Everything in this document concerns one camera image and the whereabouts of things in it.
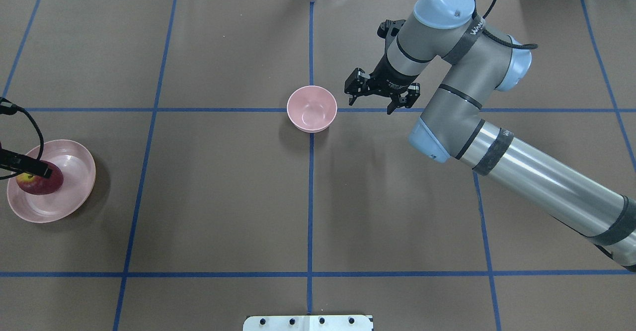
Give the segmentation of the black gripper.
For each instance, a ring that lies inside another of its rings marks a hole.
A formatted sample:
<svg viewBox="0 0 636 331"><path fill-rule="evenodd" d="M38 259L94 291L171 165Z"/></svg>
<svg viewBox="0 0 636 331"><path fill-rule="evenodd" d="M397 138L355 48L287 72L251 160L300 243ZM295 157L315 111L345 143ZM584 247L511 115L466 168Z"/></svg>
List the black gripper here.
<svg viewBox="0 0 636 331"><path fill-rule="evenodd" d="M348 95L348 105L352 106L359 97L377 95L390 98L387 114L397 108L411 108L420 98L420 84L416 77L406 76L391 66L383 56L372 73L355 68L344 82L344 93Z"/></svg>

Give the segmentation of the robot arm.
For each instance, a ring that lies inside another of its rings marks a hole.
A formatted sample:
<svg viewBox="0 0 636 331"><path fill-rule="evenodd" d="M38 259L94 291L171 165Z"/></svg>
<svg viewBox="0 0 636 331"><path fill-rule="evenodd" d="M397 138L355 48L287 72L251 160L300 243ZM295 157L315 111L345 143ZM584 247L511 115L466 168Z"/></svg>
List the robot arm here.
<svg viewBox="0 0 636 331"><path fill-rule="evenodd" d="M481 118L493 91L509 91L527 73L536 44L491 30L476 0L418 0L406 20L386 20L384 54L373 72L356 68L344 82L348 104L390 98L387 114L411 108L416 82L436 57L450 64L409 134L438 163L455 158L545 209L627 270L635 271L635 202Z"/></svg>

